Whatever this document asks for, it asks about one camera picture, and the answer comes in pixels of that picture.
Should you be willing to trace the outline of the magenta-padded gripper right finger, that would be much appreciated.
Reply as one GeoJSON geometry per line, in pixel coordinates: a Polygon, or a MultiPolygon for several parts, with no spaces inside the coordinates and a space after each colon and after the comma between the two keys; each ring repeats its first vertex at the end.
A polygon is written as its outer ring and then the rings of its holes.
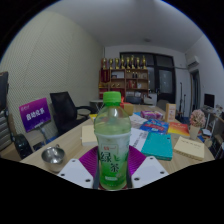
{"type": "Polygon", "coordinates": [[[154,156],[146,157],[136,148],[129,147],[127,187],[140,188],[168,175],[154,156]]]}

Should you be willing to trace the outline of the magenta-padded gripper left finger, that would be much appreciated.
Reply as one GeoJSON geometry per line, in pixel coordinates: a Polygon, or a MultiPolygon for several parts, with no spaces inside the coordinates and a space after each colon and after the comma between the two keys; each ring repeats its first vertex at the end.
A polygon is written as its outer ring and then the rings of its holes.
{"type": "Polygon", "coordinates": [[[98,147],[94,147],[79,159],[71,159],[59,172],[59,177],[84,188],[99,186],[98,147]]]}

